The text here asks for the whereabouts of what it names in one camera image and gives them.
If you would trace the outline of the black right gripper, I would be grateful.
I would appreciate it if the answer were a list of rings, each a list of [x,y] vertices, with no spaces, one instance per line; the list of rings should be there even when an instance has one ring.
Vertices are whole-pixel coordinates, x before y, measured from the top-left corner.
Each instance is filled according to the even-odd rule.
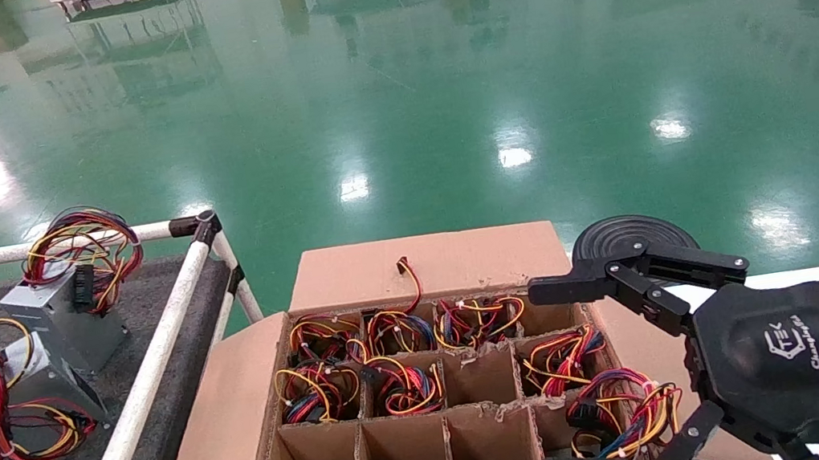
[[[719,430],[769,456],[808,460],[805,445],[819,445],[819,281],[735,285],[748,266],[739,255],[644,240],[575,260],[569,273],[534,278],[527,289],[544,306],[614,299],[666,334],[690,337],[687,366],[706,401],[654,460],[693,460]],[[692,315],[670,284],[719,290]]]

